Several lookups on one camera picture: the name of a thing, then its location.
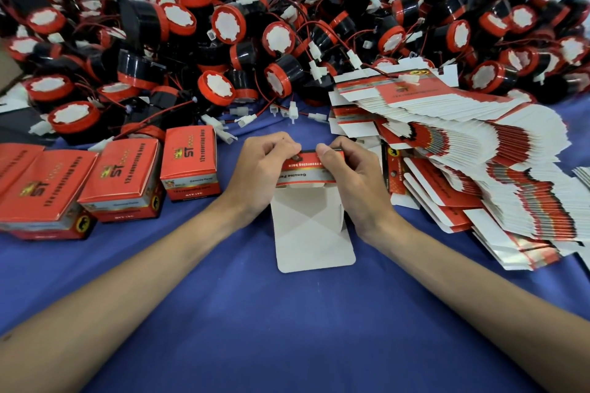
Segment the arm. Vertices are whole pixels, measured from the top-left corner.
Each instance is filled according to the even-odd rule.
[[[211,249],[267,207],[299,151],[284,132],[247,139],[227,190],[202,213],[0,337],[0,391],[81,389]]]
[[[388,256],[550,392],[590,386],[590,322],[520,289],[416,230],[391,208],[377,157],[347,138],[320,144],[359,237]]]

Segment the blue tablecloth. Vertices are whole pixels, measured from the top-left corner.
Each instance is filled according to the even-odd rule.
[[[573,146],[564,168],[590,165],[590,98],[557,107]],[[244,134],[286,130],[313,148],[326,124],[270,114]],[[244,136],[219,145],[230,179]],[[201,211],[172,204],[157,220],[99,224],[86,241],[23,243],[0,237],[0,333],[116,266]],[[590,319],[590,282],[577,255],[535,272],[508,272],[468,233],[442,233],[423,211],[416,227],[557,306]],[[396,264],[360,241],[356,263],[283,274],[267,209],[235,233],[120,347],[87,392],[524,392],[540,388]]]

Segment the left hand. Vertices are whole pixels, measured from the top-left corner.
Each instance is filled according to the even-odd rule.
[[[244,142],[230,184],[216,201],[235,214],[235,228],[250,224],[273,199],[285,160],[301,151],[286,132],[249,137]]]

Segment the hand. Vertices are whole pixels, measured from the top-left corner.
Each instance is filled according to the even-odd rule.
[[[230,184],[216,201],[235,213],[236,229],[250,224],[273,199],[285,160],[301,151],[286,132],[247,138]]]
[[[354,222],[359,237],[378,247],[391,239],[391,231],[411,227],[391,205],[379,158],[343,136],[330,146],[320,143],[316,152],[336,179],[342,205]],[[332,148],[342,148],[346,160]]]

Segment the forearm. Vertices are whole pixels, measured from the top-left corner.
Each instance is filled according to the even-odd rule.
[[[213,203],[200,215],[0,339],[0,391],[79,390],[166,295],[234,231]]]
[[[520,289],[410,225],[376,247],[550,392],[587,391],[590,322]]]

